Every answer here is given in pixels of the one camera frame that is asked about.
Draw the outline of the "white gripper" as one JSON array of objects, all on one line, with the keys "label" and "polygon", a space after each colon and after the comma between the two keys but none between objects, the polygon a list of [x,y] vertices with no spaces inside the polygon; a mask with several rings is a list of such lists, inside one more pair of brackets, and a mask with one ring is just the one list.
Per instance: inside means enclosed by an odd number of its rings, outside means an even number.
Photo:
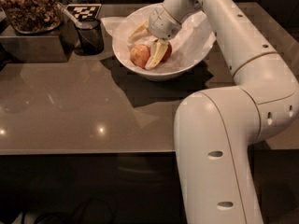
[{"label": "white gripper", "polygon": [[128,36],[127,46],[136,45],[150,48],[150,57],[145,65],[146,70],[155,68],[165,55],[169,39],[174,38],[181,30],[181,24],[174,20],[163,7],[156,7],[149,14],[149,20],[138,25]]}]

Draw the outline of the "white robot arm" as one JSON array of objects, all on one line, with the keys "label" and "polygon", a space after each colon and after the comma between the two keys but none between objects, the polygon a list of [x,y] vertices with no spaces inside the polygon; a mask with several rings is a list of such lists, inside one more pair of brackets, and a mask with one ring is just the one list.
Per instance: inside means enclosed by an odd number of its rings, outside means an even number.
[{"label": "white robot arm", "polygon": [[235,82],[198,91],[178,107],[174,142],[188,224],[263,224],[248,147],[272,137],[298,113],[298,81],[232,0],[164,0],[132,35],[154,35],[155,67],[182,23],[203,9]]}]

